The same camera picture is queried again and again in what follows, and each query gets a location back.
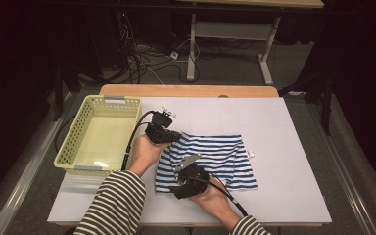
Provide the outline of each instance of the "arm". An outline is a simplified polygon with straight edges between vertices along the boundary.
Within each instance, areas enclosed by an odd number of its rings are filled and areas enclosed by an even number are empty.
[[[146,135],[133,147],[133,163],[126,171],[111,173],[74,234],[134,234],[145,202],[145,184],[140,177],[153,165],[167,144],[154,145]]]
[[[210,177],[210,182],[223,188],[221,183],[213,177]],[[241,218],[231,209],[227,197],[214,187],[209,186],[204,193],[190,197],[190,200],[199,204],[205,212],[218,219],[233,235],[270,234],[252,216]]]

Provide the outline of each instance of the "striped sleeve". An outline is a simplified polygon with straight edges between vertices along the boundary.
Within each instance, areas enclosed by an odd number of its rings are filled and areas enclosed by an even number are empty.
[[[234,227],[232,235],[270,235],[251,215],[242,218]]]
[[[145,184],[133,172],[111,173],[74,234],[135,234],[145,195]]]

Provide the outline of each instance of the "wooden table edge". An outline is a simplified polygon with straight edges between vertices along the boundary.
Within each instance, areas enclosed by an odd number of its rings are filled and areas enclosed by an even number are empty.
[[[100,95],[140,97],[279,97],[272,86],[108,84]]]

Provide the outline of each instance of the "striped fabric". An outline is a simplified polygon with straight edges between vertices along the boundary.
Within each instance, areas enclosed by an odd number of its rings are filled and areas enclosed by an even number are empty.
[[[178,186],[174,168],[189,155],[202,154],[196,164],[226,182],[228,190],[256,189],[241,135],[194,136],[182,133],[161,154],[156,175],[156,191],[169,192],[167,186]]]
[[[113,172],[103,181],[74,234],[135,234],[145,195],[145,185],[136,174]]]
[[[246,216],[242,218],[234,227],[233,232],[235,234],[242,235],[270,235],[270,233],[264,229],[263,226],[252,216]]]

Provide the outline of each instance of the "plastic bin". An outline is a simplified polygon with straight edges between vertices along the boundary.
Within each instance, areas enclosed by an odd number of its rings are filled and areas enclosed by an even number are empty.
[[[54,160],[70,174],[106,176],[121,169],[131,133],[141,116],[141,98],[87,96]]]

